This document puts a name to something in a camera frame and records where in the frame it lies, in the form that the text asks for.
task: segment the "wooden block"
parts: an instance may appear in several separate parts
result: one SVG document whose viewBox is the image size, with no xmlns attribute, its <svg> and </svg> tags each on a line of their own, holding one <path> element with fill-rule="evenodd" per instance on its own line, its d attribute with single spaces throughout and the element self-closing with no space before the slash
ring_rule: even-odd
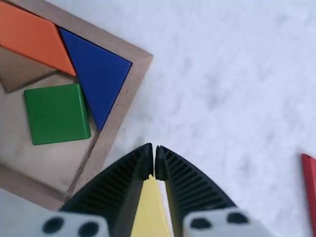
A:
<svg viewBox="0 0 316 237">
<path fill-rule="evenodd" d="M 60 29 L 99 131 L 109 116 L 131 62 Z"/>
<path fill-rule="evenodd" d="M 72 83 L 72 77 L 55 74 L 27 88 Z M 30 137 L 23 93 L 22 89 L 7 94 L 0 86 L 0 163 L 67 196 L 97 138 L 93 119 L 90 118 L 89 139 L 34 146 Z M 28 198 L 28 194 L 25 193 L 21 197 Z"/>
<path fill-rule="evenodd" d="M 52 68 L 76 75 L 56 26 L 2 1 L 0 45 Z"/>
<path fill-rule="evenodd" d="M 302 154 L 302 165 L 313 236 L 316 237 L 316 160 L 306 154 Z"/>
<path fill-rule="evenodd" d="M 33 145 L 87 139 L 91 136 L 78 83 L 24 91 Z"/>
<path fill-rule="evenodd" d="M 130 237 L 170 237 L 158 181 L 149 176 L 144 181 Z"/>
<path fill-rule="evenodd" d="M 6 91 L 16 90 L 56 70 L 0 47 L 0 80 Z"/>
</svg>

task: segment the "white surface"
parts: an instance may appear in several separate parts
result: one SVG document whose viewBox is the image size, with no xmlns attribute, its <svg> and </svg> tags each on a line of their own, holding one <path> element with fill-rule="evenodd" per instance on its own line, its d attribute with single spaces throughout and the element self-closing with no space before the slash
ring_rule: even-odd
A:
<svg viewBox="0 0 316 237">
<path fill-rule="evenodd" d="M 155 58 L 106 165 L 146 142 L 213 179 L 277 237 L 309 237 L 316 155 L 311 0 L 50 0 Z"/>
</svg>

